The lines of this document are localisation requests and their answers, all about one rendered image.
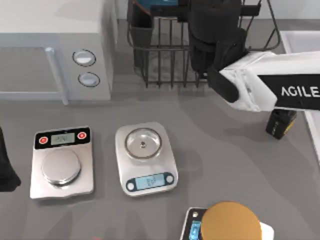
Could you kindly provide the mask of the teal object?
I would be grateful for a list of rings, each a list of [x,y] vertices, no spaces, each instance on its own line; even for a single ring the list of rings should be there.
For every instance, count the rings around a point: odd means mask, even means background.
[[[177,6],[179,0],[136,0],[144,8],[150,8],[151,6]]]

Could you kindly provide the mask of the dark box with orange edge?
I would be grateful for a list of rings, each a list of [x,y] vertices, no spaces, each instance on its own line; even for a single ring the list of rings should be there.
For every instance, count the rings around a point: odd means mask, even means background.
[[[153,27],[153,20],[150,13],[138,0],[128,0],[127,22],[136,28],[151,29]]]

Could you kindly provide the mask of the black and yellow box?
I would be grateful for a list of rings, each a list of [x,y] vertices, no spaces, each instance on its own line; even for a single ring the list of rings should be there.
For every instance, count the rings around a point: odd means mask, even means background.
[[[281,140],[293,125],[297,117],[294,110],[275,109],[271,112],[265,131],[277,140]]]

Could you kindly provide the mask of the pale microwave oven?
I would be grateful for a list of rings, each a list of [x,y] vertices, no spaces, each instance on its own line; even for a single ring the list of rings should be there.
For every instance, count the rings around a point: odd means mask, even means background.
[[[51,47],[63,71],[68,100],[108,101],[114,79],[117,38],[115,5],[108,0],[0,0],[1,47]],[[73,53],[89,50],[92,66],[79,66]],[[78,76],[99,76],[100,84],[85,87]]]

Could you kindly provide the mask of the large round microwave knob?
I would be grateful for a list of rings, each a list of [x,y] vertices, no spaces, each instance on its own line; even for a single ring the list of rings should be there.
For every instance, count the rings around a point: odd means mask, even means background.
[[[73,61],[81,67],[90,67],[96,63],[96,56],[93,52],[87,49],[75,51],[72,54]]]

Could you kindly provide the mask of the small round microwave knob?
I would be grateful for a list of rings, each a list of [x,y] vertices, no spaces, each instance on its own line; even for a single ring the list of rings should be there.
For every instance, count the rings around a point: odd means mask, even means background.
[[[78,76],[78,82],[87,88],[97,87],[101,80],[98,75],[93,72],[86,72]]]

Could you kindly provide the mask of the silver scale with glass dish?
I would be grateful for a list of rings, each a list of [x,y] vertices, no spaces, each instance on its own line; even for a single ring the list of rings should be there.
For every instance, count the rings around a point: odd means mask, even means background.
[[[123,192],[140,197],[173,190],[179,174],[166,129],[158,122],[120,127],[115,154]]]

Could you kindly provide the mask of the microwave oven door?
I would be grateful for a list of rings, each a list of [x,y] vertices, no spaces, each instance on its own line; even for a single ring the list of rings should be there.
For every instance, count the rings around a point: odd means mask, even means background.
[[[0,47],[0,101],[62,101],[45,47]]]

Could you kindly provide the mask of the scale with orange round plate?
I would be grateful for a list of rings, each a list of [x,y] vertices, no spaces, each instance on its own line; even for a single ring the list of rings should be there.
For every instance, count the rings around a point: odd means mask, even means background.
[[[275,231],[247,206],[220,201],[207,208],[190,207],[179,240],[275,240]]]

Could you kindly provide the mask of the silver scale with red buttons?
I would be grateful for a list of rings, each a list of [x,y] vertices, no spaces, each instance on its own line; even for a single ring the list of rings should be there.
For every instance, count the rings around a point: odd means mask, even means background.
[[[95,188],[92,131],[89,126],[51,129],[34,135],[29,197],[66,199]]]

